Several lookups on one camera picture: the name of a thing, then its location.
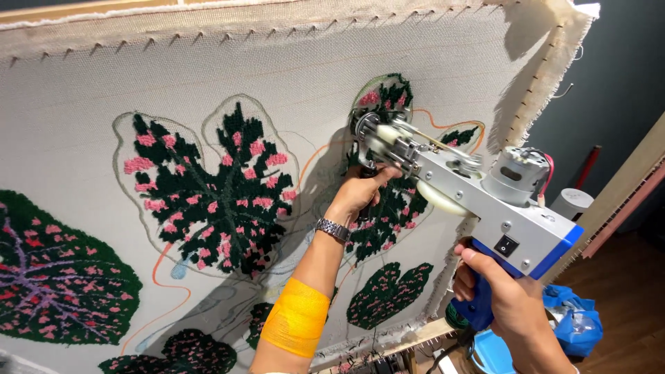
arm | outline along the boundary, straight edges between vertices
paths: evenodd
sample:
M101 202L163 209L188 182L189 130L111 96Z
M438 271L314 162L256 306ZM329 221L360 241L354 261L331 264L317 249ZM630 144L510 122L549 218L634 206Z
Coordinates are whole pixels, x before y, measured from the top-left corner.
M577 374L547 321L543 286L530 277L515 280L491 257L458 244L464 261L456 273L455 296L473 299L469 267L485 276L492 288L492 331L503 338L520 374Z
M378 175L368 179L360 179L359 174L359 167L349 169L324 218L348 227L367 204L378 203L380 198L378 188L389 179L400 176L401 172L395 168L382 168ZM330 299L343 254L343 242L317 231L291 277ZM301 357L281 349L261 337L249 372L306 374L309 372L312 358Z

red wire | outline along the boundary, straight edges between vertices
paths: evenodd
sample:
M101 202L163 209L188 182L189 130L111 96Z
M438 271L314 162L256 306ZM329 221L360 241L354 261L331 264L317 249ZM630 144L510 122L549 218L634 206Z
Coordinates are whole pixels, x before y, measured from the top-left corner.
M540 194L538 194L538 196L545 195L545 190L547 189L547 185L549 184L549 181L552 180L552 174L554 174L554 160L552 160L552 158L547 153L543 153L543 156L547 159L547 163L549 164L549 175L547 177L547 181L541 188Z

power cord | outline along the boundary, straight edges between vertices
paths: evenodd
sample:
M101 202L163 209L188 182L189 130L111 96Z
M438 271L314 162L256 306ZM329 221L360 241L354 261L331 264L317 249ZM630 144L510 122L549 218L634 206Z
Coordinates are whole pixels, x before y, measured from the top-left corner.
M462 348L462 347L470 347L471 344L473 343L473 337L478 331L476 331L474 328L472 328L470 325L467 326L459 335L458 335L458 340L455 344L451 345L449 348L447 348L445 351L441 352L441 354L434 360L434 363L432 364L432 367L427 370L425 374L432 374L432 372L436 369L437 366L439 366L439 362L446 358L450 353L454 352L455 350Z

wristwatch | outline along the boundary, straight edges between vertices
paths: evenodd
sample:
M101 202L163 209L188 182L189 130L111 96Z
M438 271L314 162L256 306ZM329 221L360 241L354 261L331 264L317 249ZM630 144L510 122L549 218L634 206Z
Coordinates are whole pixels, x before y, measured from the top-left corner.
M333 237L343 241L344 243L346 243L348 237L351 236L351 231L349 231L348 228L345 228L344 226L336 224L333 221L327 220L325 218L321 218L317 222L315 229L321 230L326 234L330 234Z

blue stool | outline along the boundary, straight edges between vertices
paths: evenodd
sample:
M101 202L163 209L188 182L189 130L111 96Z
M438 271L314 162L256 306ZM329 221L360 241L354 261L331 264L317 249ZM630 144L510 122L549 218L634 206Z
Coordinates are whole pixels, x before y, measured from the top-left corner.
M473 340L475 354L480 358L478 362L475 355L471 357L476 369L485 374L516 374L508 346L492 330L479 333Z

